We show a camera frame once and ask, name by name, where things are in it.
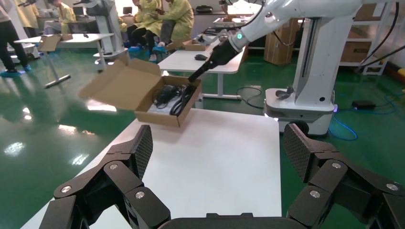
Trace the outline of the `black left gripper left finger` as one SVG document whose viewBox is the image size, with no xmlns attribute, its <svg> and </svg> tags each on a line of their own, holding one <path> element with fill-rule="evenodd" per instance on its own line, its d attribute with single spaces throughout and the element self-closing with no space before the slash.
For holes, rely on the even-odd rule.
<svg viewBox="0 0 405 229">
<path fill-rule="evenodd" d="M 170 210 L 142 181 L 152 151 L 151 128 L 142 125 L 133 139 L 111 146 L 95 167 L 54 191 L 40 228 L 87 229 L 112 206 L 133 229 L 170 221 Z"/>
</svg>

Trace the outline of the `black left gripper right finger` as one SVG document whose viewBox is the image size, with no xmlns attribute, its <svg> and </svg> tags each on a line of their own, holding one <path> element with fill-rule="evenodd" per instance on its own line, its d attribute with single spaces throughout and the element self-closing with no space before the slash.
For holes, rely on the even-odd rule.
<svg viewBox="0 0 405 229">
<path fill-rule="evenodd" d="M 306 184 L 287 217 L 318 229 L 331 208 L 349 210 L 368 229 L 405 226 L 405 188 L 348 160 L 332 144 L 308 138 L 290 123 L 283 147 L 299 178 Z"/>
</svg>

